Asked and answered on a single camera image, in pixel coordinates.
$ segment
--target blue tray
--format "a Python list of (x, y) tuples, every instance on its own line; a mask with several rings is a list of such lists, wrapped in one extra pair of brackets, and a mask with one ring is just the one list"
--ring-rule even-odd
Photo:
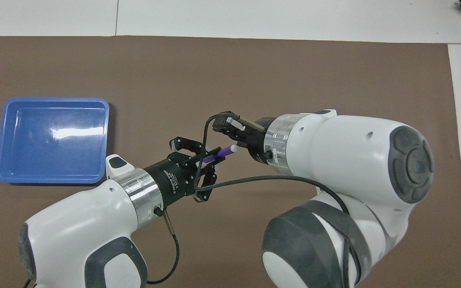
[(104, 175), (109, 105), (101, 98), (12, 98), (0, 128), (0, 181), (93, 184)]

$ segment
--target brown mat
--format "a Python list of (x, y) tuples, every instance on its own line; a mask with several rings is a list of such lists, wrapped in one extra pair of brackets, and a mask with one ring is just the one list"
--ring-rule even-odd
[[(12, 97), (102, 97), (112, 104), (109, 153), (145, 167), (176, 136), (201, 140), (205, 120), (232, 110), (252, 119), (337, 109), (390, 118), (420, 130), (435, 155), (429, 196), (404, 240), (360, 287), (461, 288), (461, 164), (445, 44), (380, 44), (221, 38), (0, 37), (0, 116)], [(210, 146), (232, 142), (210, 134)], [(273, 171), (245, 151), (219, 180)], [(87, 187), (0, 183), (0, 287), (26, 274), (17, 248), (24, 221)], [(270, 219), (315, 195), (307, 184), (262, 182), (220, 188), (209, 202), (185, 197), (169, 209), (181, 245), (161, 287), (273, 287), (261, 263)], [(174, 261), (163, 220), (133, 234), (150, 279)]]

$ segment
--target cable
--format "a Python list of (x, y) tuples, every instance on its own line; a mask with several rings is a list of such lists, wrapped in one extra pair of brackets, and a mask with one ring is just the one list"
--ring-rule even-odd
[(28, 285), (30, 284), (31, 279), (28, 279), (26, 283), (24, 283), (24, 286), (22, 288), (28, 288)]
[(209, 117), (207, 119), (207, 121), (205, 122), (205, 126), (204, 126), (204, 136), (202, 138), (202, 151), (200, 152), (200, 155), (199, 155), (199, 164), (198, 164), (198, 167), (197, 167), (197, 174), (195, 175), (195, 181), (193, 182), (193, 188), (195, 189), (195, 191), (200, 191), (199, 190), (199, 186), (198, 186), (198, 182), (200, 181), (199, 177), (200, 177), (200, 171), (202, 171), (202, 164), (203, 164), (203, 160), (204, 160), (204, 157), (206, 156), (206, 150), (205, 150), (205, 146), (206, 146), (206, 143), (207, 143), (207, 128), (209, 127), (209, 123), (211, 123), (212, 120), (216, 119), (217, 117), (222, 117), (222, 116), (227, 116), (227, 117), (230, 117), (234, 120), (239, 120), (239, 116), (236, 115), (236, 114), (233, 114), (233, 113), (218, 113), (218, 114), (215, 114), (211, 117)]
[(323, 184), (314, 181), (312, 179), (307, 179), (303, 177), (298, 177), (298, 176), (288, 176), (288, 175), (269, 175), (269, 176), (255, 176), (255, 177), (248, 177), (248, 178), (242, 178), (242, 179), (237, 179), (237, 180), (231, 180), (227, 182), (222, 182), (214, 185), (209, 185), (209, 186), (204, 186), (204, 187), (198, 187), (196, 188), (197, 191), (205, 191), (205, 190), (210, 190), (214, 188), (219, 188), (223, 186), (229, 186), (229, 185), (234, 185), (234, 184), (241, 184), (241, 183), (247, 183), (247, 182), (253, 182), (253, 181), (262, 181), (262, 180), (295, 180), (295, 181), (300, 181), (300, 182), (305, 182), (312, 184), (321, 190), (325, 191), (330, 195), (336, 202), (339, 204), (341, 210), (346, 213), (350, 214), (348, 211), (348, 208), (346, 207), (346, 204), (342, 201), (342, 199), (330, 188), (327, 186), (324, 186)]
[[(240, 117), (238, 115), (235, 115), (235, 114), (232, 114), (232, 113), (218, 113), (218, 114), (215, 114), (215, 115), (213, 115), (213, 116), (211, 116), (211, 117), (209, 117), (207, 119), (207, 121), (205, 123), (205, 126), (204, 126), (204, 136), (203, 136), (203, 139), (202, 139), (202, 152), (199, 155), (199, 164), (198, 164), (198, 167), (197, 167), (197, 174), (196, 174), (196, 178), (195, 178), (196, 181), (193, 182), (193, 186), (194, 186), (195, 191), (206, 191), (206, 190), (212, 190), (214, 188), (219, 188), (219, 187), (224, 187), (224, 186), (229, 186), (229, 185), (234, 185), (234, 184), (241, 184), (241, 183), (246, 183), (246, 182), (261, 181), (261, 180), (279, 180), (279, 179), (282, 179), (282, 180), (295, 180), (295, 181), (300, 181), (300, 182), (305, 182), (305, 183), (308, 183), (308, 184), (312, 184), (312, 185), (320, 188), (321, 190), (325, 191), (328, 195), (330, 195), (335, 200), (335, 202), (337, 202), (337, 204), (339, 205), (339, 207), (341, 208), (341, 210), (344, 213), (346, 213), (348, 215), (350, 214), (350, 212), (348, 211), (348, 208), (346, 207), (346, 204), (344, 204), (343, 200), (334, 191), (332, 191), (330, 188), (328, 188), (327, 186), (325, 186), (325, 185), (323, 185), (323, 184), (321, 184), (321, 183), (319, 183), (317, 181), (314, 181), (312, 179), (307, 179), (307, 178), (298, 177), (298, 176), (287, 176), (287, 175), (255, 176), (255, 177), (242, 178), (242, 179), (222, 182), (222, 183), (219, 183), (219, 184), (213, 184), (213, 185), (208, 185), (208, 186), (204, 186), (204, 187), (199, 187), (198, 182), (200, 181), (199, 177), (200, 177), (200, 172), (202, 170), (202, 160), (203, 160), (203, 158), (205, 157), (205, 154), (206, 154), (205, 146), (206, 146), (206, 143), (207, 143), (207, 129), (208, 129), (209, 124), (210, 124), (210, 122), (212, 120), (216, 119), (217, 117), (221, 117), (221, 116), (231, 117), (234, 120), (239, 120), (240, 119)], [(351, 257), (353, 258), (353, 262), (355, 262), (355, 266), (357, 267), (359, 273), (360, 273), (360, 263), (359, 263), (359, 258), (358, 258), (357, 252), (355, 251), (355, 248), (353, 248), (353, 246), (349, 242), (349, 239), (343, 233), (340, 232), (340, 234), (344, 239), (344, 247), (343, 247), (343, 282), (345, 284), (345, 288), (348, 288), (349, 287), (348, 253), (351, 253)]]
[(170, 278), (170, 276), (172, 276), (172, 274), (174, 274), (175, 268), (177, 268), (177, 264), (179, 264), (180, 251), (179, 251), (179, 241), (177, 240), (177, 236), (175, 234), (172, 234), (172, 237), (174, 238), (175, 250), (176, 250), (175, 263), (174, 263), (174, 266), (172, 267), (172, 270), (170, 270), (170, 272), (168, 274), (166, 274), (166, 276), (163, 277), (162, 279), (159, 279), (159, 280), (156, 280), (156, 281), (147, 280), (147, 284), (154, 285), (154, 284), (163, 283), (165, 280)]

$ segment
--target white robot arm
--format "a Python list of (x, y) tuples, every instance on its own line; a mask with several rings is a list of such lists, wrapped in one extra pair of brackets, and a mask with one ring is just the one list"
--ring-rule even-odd
[(433, 180), (432, 153), (417, 130), (335, 110), (276, 118), (255, 158), (268, 151), (266, 164), (325, 184), (348, 210), (322, 192), (269, 223), (263, 263), (280, 288), (356, 285), (402, 239)]
[[(256, 161), (326, 185), (267, 226), (262, 259), (279, 288), (355, 286), (402, 239), (412, 208), (432, 183), (426, 139), (400, 122), (335, 110), (256, 122), (231, 112), (213, 118), (213, 130), (246, 147)], [(216, 187), (214, 165), (230, 153), (206, 153), (205, 141), (180, 137), (170, 146), (167, 159), (145, 169), (109, 156), (109, 180), (26, 221), (20, 253), (37, 288), (145, 287), (146, 264), (130, 234), (185, 195), (207, 201)], [(206, 190), (194, 187), (199, 175)]]

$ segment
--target marker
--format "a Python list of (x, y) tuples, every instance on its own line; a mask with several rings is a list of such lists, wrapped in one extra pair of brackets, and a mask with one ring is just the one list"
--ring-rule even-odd
[(238, 151), (238, 146), (230, 145), (229, 147), (223, 148), (220, 151), (218, 151), (216, 155), (209, 155), (208, 157), (205, 157), (203, 159), (203, 162), (204, 163), (213, 162), (214, 160), (218, 158), (223, 158), (225, 156), (231, 155), (232, 153), (236, 153), (236, 151)]

